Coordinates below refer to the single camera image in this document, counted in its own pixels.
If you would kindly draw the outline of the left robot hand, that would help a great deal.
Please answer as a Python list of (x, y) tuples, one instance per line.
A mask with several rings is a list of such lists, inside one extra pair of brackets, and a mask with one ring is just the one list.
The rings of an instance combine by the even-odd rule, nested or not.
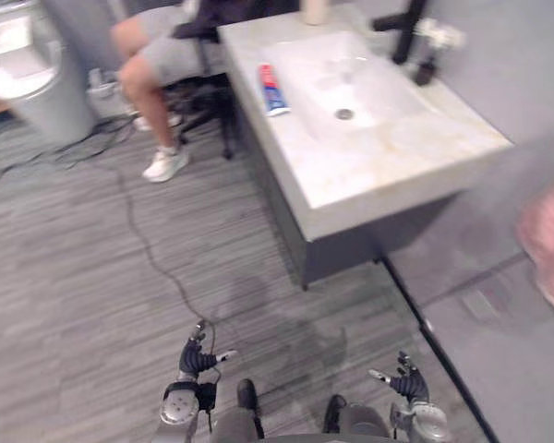
[(206, 321), (202, 319), (192, 329), (180, 353), (178, 361), (178, 373), (180, 377), (197, 380), (200, 373), (214, 369), (218, 364), (231, 360), (238, 354), (238, 351), (233, 349), (219, 354), (204, 353), (202, 351), (202, 342), (206, 337), (206, 326)]

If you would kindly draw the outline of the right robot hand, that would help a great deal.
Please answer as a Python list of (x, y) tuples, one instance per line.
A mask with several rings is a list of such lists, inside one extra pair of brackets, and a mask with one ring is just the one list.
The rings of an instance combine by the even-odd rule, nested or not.
[(411, 356), (404, 352), (398, 352), (398, 375), (391, 376), (377, 369), (370, 368), (367, 373), (379, 382), (389, 386), (392, 390), (404, 397), (409, 403), (414, 401), (429, 402), (428, 384)]

